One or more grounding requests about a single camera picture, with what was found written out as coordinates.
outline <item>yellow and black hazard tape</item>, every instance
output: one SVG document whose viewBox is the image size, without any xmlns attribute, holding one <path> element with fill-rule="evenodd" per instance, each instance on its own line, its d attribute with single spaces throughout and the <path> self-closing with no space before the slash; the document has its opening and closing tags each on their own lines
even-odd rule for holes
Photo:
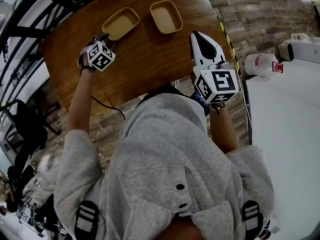
<svg viewBox="0 0 320 240">
<path fill-rule="evenodd" d="M 228 46 L 229 46 L 229 49 L 230 49 L 230 52 L 231 52 L 231 56 L 232 56 L 232 59 L 233 59 L 234 65 L 235 65 L 235 69 L 239 74 L 241 74 L 241 71 L 239 72 L 240 67 L 239 67 L 239 61 L 238 61 L 238 58 L 237 58 L 237 55 L 236 55 L 236 50 L 235 50 L 234 46 L 232 45 L 230 37 L 228 36 L 228 34 L 227 34 L 226 30 L 225 30 L 225 27 L 222 24 L 222 22 L 220 21 L 220 19 L 218 18 L 218 16 L 217 16 L 217 19 L 219 20 L 221 30 L 222 30 L 222 32 L 223 32 L 223 34 L 225 36 L 226 42 L 228 43 Z"/>
</svg>

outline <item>gray sleeve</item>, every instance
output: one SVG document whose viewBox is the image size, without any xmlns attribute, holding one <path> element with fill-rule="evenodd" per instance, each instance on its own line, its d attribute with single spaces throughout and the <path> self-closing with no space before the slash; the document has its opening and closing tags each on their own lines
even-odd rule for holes
<svg viewBox="0 0 320 240">
<path fill-rule="evenodd" d="M 68 132 L 54 192 L 54 209 L 73 237 L 78 207 L 89 188 L 102 176 L 99 157 L 89 135 L 83 130 Z"/>
<path fill-rule="evenodd" d="M 263 160 L 264 152 L 256 146 L 246 146 L 226 154 L 240 174 L 243 192 L 255 200 L 264 218 L 270 218 L 275 202 L 274 188 Z"/>
</svg>

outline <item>black button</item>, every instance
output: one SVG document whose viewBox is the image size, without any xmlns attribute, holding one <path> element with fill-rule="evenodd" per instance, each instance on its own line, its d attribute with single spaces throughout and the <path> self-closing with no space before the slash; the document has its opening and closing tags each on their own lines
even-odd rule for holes
<svg viewBox="0 0 320 240">
<path fill-rule="evenodd" d="M 184 188 L 185 188 L 185 185 L 183 185 L 183 184 L 176 185 L 177 190 L 183 190 Z"/>
<path fill-rule="evenodd" d="M 187 206 L 187 204 L 186 204 L 186 203 L 183 203 L 183 204 L 180 204 L 180 205 L 179 205 L 179 208 L 181 209 L 181 208 L 183 208 L 183 207 L 185 207 L 185 206 Z"/>
</svg>

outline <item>yellow tray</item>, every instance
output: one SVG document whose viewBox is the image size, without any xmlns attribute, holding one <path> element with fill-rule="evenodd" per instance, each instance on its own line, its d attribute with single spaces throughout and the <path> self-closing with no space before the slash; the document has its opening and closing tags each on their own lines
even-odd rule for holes
<svg viewBox="0 0 320 240">
<path fill-rule="evenodd" d="M 150 12 L 157 28 L 162 34 L 177 32 L 184 25 L 177 7 L 170 0 L 151 4 Z"/>
<path fill-rule="evenodd" d="M 102 31 L 110 34 L 110 40 L 116 41 L 131 31 L 139 21 L 140 19 L 136 12 L 129 7 L 125 7 L 103 23 Z"/>
</svg>

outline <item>wooden table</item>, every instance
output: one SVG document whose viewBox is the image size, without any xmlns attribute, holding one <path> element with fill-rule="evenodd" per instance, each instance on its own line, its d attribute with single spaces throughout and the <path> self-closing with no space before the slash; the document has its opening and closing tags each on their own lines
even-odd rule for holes
<svg viewBox="0 0 320 240">
<path fill-rule="evenodd" d="M 103 23 L 124 7 L 132 8 L 140 23 L 115 46 L 115 61 L 97 71 L 93 96 L 109 106 L 118 106 L 148 91 L 188 76 L 193 70 L 189 36 L 203 32 L 222 46 L 231 58 L 209 0 L 171 0 L 183 20 L 182 30 L 163 35 L 150 13 L 150 5 L 161 0 L 95 0 L 62 22 L 41 45 L 51 82 L 68 109 L 77 82 L 79 53 L 88 40 L 102 33 Z M 105 108 L 92 101 L 91 116 Z"/>
</svg>

